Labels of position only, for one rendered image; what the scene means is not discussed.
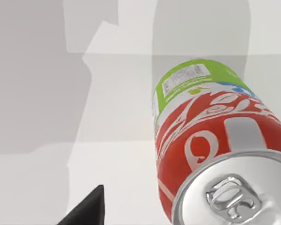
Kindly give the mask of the red and green can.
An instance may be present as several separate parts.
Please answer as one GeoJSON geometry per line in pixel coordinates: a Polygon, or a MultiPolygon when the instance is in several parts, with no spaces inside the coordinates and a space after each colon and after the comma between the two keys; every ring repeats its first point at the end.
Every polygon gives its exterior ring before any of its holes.
{"type": "Polygon", "coordinates": [[[281,121],[233,70],[206,59],[176,65],[152,110],[172,225],[281,225],[281,121]]]}

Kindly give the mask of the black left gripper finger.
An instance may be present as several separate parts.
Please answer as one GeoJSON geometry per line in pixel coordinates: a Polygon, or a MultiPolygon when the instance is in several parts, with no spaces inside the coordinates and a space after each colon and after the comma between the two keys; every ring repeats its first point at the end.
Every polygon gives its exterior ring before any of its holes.
{"type": "Polygon", "coordinates": [[[104,225],[104,186],[98,185],[57,225],[104,225]]]}

